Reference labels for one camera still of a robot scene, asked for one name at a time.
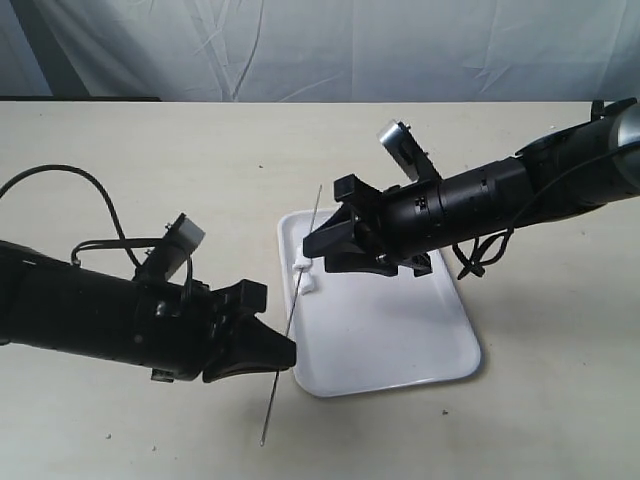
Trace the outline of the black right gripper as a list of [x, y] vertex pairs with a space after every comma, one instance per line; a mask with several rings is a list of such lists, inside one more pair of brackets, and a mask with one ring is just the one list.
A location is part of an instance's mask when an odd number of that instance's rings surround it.
[[349, 174], [334, 182], [339, 209], [302, 243], [307, 258], [324, 258], [326, 273], [396, 276], [400, 267], [421, 277], [432, 273], [426, 245], [436, 217], [429, 198], [440, 183], [413, 182], [384, 191]]

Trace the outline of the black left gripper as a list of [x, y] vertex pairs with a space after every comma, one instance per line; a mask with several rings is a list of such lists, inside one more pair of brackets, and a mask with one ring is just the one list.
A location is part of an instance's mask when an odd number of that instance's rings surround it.
[[267, 287], [250, 280], [218, 290], [198, 282], [150, 285], [136, 305], [135, 363], [159, 383], [288, 370], [296, 344], [257, 318], [266, 305]]

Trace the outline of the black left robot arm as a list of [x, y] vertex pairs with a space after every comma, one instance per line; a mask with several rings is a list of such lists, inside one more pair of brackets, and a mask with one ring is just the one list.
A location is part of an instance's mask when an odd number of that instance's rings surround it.
[[127, 280], [1, 244], [1, 342], [148, 368], [154, 381], [205, 383], [295, 366], [288, 337], [258, 319], [267, 288], [211, 290], [187, 277]]

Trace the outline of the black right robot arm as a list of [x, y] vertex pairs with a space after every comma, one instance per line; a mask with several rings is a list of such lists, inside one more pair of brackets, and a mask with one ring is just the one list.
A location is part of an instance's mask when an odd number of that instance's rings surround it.
[[639, 193], [639, 102], [596, 100], [589, 119], [539, 138], [503, 160], [443, 177], [400, 121], [380, 143], [408, 177], [378, 190], [337, 179], [338, 210], [303, 240], [329, 273], [431, 272], [449, 247], [463, 275], [482, 276], [520, 228], [584, 215]]

